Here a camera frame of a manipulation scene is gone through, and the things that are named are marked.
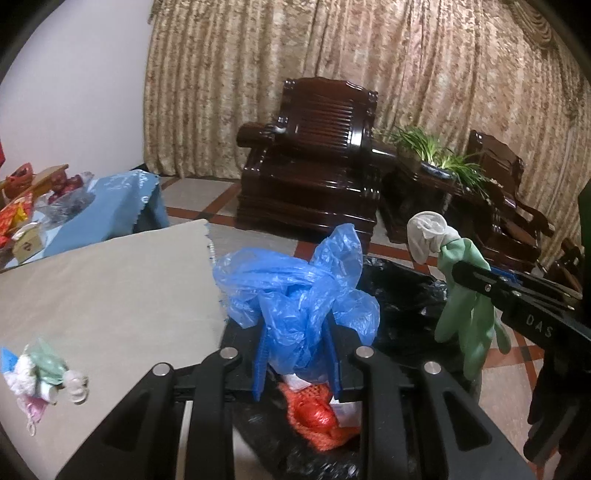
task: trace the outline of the black plastic bag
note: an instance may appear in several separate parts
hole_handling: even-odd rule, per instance
[[[366,257],[358,289],[373,295],[380,306],[374,347],[408,369],[439,362],[464,389],[478,399],[480,382],[463,377],[463,356],[457,339],[437,343],[433,334],[445,306],[445,282],[390,260]],[[268,375],[261,401],[236,403],[233,422],[275,480],[354,480],[359,472],[359,438],[328,452],[317,452],[287,421],[287,403]]]

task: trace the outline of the clear plastic bag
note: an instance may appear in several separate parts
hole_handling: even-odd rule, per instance
[[[321,368],[312,360],[320,360],[320,332],[331,309],[336,323],[356,330],[365,345],[376,335],[378,302],[355,290],[362,268],[361,243],[346,223],[318,245],[310,263],[245,248],[220,258],[213,276],[228,296],[228,315],[239,325],[248,328],[263,317],[269,363],[277,373],[306,370],[308,381],[320,381]],[[315,378],[310,378],[312,371]]]
[[[35,202],[35,210],[39,210],[46,216],[44,220],[46,229],[63,225],[88,207],[95,199],[95,194],[90,191],[90,182],[94,175],[85,171],[80,174],[80,177],[82,177],[82,187],[62,195],[51,204],[49,199],[53,195],[53,191],[40,196]]]

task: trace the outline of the red plastic wrapper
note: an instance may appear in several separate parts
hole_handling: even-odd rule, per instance
[[[329,405],[332,393],[326,384],[312,385],[299,392],[292,392],[285,384],[279,384],[279,388],[287,400],[287,420],[291,427],[316,450],[332,450],[359,434],[358,427],[339,427]]]

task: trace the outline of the curtain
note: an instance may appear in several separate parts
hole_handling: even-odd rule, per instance
[[[471,129],[524,159],[521,196],[579,240],[591,87],[525,0],[157,0],[145,82],[145,162],[239,178],[236,132],[277,114],[286,78],[377,90],[376,127],[416,124],[463,151]]]

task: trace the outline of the blue plastic bag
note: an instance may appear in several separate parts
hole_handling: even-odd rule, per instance
[[[318,245],[310,263],[244,248],[220,258],[213,276],[228,296],[228,315],[239,325],[251,327],[262,316],[269,363],[277,373],[302,372],[307,380],[318,380],[322,323],[331,310],[336,323],[356,330],[364,345],[374,341],[379,306],[374,297],[355,289],[362,267],[361,243],[353,225],[346,223]]]

